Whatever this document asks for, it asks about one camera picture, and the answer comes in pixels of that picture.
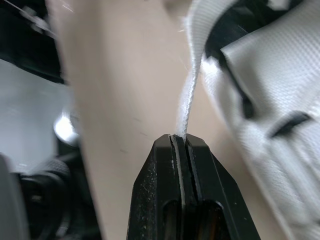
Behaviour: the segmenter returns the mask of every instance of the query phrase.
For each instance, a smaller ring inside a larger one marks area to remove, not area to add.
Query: white fabric
[[[192,71],[181,95],[177,134],[185,137],[201,57],[215,21],[235,2],[197,0],[186,31]],[[252,100],[241,99],[217,61],[202,61],[203,85],[239,143],[252,174],[284,228],[295,240],[320,239],[320,1],[306,1],[277,22],[224,47],[232,71]],[[292,112],[312,117],[292,134],[270,138]]]

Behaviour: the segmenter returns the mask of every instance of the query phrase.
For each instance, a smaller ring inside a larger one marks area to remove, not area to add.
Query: black object
[[[45,0],[9,0],[20,9],[28,7],[36,16],[48,16]],[[5,1],[0,1],[0,59],[47,79],[54,83],[64,83],[56,50],[55,40],[35,31],[33,23],[21,12]]]
[[[205,142],[157,139],[132,190],[128,240],[259,240],[241,192]]]
[[[32,240],[101,240],[78,147],[58,138],[57,156],[18,177]]]
[[[268,6],[268,2],[268,0],[238,0],[217,20],[205,44],[206,57],[218,59],[221,68],[229,73],[230,80],[242,99],[242,112],[246,119],[254,116],[254,106],[249,96],[242,90],[221,49],[269,25],[303,0],[291,0],[287,10],[273,10]]]

